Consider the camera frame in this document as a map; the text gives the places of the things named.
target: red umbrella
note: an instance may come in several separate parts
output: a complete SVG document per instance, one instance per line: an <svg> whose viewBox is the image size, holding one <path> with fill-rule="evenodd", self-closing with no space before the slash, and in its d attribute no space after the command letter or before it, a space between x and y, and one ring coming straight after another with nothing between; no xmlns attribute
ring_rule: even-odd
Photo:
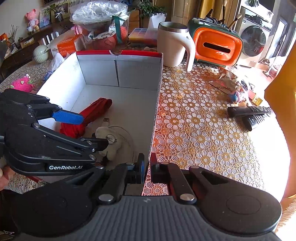
<svg viewBox="0 0 296 241"><path fill-rule="evenodd" d="M59 132L73 138L79 138L83 136L85 134L86 126L105 114L111 105L111 99L99 98L89 107L80 112L80 114L84 117L82 124L73 125L62 123Z"/></svg>

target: pink fuzzy toy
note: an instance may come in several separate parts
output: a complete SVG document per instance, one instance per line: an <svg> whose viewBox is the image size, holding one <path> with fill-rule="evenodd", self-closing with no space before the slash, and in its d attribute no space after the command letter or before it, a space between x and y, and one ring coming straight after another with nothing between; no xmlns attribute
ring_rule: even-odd
<svg viewBox="0 0 296 241"><path fill-rule="evenodd" d="M32 85L32 82L30 81L30 76L26 74L26 76L21 77L17 80L15 80L10 88L11 89L16 89L16 90L21 90L24 92L30 92L33 90L34 86Z"/></svg>
<svg viewBox="0 0 296 241"><path fill-rule="evenodd" d="M26 13L26 18L28 19L28 27L32 26L33 28L36 27L39 23L38 14L36 9L32 9L30 12Z"/></svg>

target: remote control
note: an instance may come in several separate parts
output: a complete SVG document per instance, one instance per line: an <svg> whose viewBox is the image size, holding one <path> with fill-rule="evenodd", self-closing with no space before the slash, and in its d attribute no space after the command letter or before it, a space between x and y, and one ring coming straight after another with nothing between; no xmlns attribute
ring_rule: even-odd
<svg viewBox="0 0 296 241"><path fill-rule="evenodd" d="M274 116L274 112L261 114L261 115L245 115L242 117L242 122L248 131L255 129L266 118Z"/></svg>
<svg viewBox="0 0 296 241"><path fill-rule="evenodd" d="M227 108L228 116L230 118L235 116L244 116L244 115L261 115L261 114L270 114L272 109L270 107L262 106L238 106L238 107L228 107Z"/></svg>

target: floral lace tablecloth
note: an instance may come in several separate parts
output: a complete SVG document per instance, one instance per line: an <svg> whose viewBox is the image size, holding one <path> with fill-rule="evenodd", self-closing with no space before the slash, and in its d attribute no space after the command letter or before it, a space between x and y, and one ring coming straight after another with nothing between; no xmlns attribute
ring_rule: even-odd
<svg viewBox="0 0 296 241"><path fill-rule="evenodd" d="M29 74L41 86L46 63L30 62L0 84L4 91L17 78ZM158 161L180 168L198 165L228 178L264 189L281 200L289 171L289 152L284 135L274 118L252 132L228 118L226 94L208 83L217 72L210 64L194 64L186 72L163 67L152 151ZM24 193L39 185L15 174L7 188ZM148 169L143 195L167 195L165 184L150 182Z"/></svg>

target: gray ribbed surface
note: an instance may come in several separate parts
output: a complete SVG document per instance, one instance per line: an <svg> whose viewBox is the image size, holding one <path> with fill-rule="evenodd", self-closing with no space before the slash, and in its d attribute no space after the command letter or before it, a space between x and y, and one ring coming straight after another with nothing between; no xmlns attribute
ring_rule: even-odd
<svg viewBox="0 0 296 241"><path fill-rule="evenodd" d="M111 206L101 206L80 230L58 238L21 234L15 241L280 241L273 233L237 237L207 224L193 206L181 205L172 196L123 196Z"/></svg>

